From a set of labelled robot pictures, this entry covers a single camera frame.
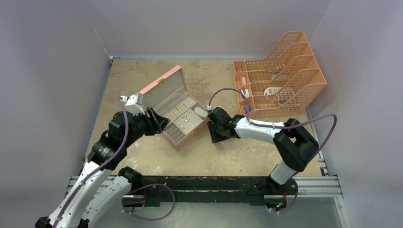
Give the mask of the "pink jewelry box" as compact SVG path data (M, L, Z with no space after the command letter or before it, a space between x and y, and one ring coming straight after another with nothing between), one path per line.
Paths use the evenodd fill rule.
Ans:
M194 109L206 108L190 95L181 66L175 66L139 91L143 105L170 119L164 130L166 139L176 150L182 149L207 127L208 117L201 118Z

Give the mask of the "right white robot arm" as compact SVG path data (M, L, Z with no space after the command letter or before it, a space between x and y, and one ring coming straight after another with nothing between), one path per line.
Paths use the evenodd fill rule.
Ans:
M275 145L281 161L267 180L267 188L272 193L279 193L294 174L304 171L319 149L316 139L296 119L271 123L243 115L230 117L221 107L211 108L208 119L212 143L245 138Z

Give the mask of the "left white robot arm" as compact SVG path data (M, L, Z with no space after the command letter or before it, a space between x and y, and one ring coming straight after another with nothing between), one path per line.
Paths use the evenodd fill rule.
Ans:
M132 114L122 110L114 114L108 129L102 133L87 157L78 180L57 209L37 220L37 228L93 228L111 204L124 194L137 194L142 176L125 167L106 189L101 185L127 155L127 148L142 136L160 134L170 123L148 107L146 113Z

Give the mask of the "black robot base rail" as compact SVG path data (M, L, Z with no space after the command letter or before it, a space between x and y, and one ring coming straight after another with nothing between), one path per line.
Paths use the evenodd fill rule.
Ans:
M130 167L121 168L118 176L129 182L128 198L146 207L168 202L245 203L283 210L298 190L294 179L277 185L265 176L146 176Z

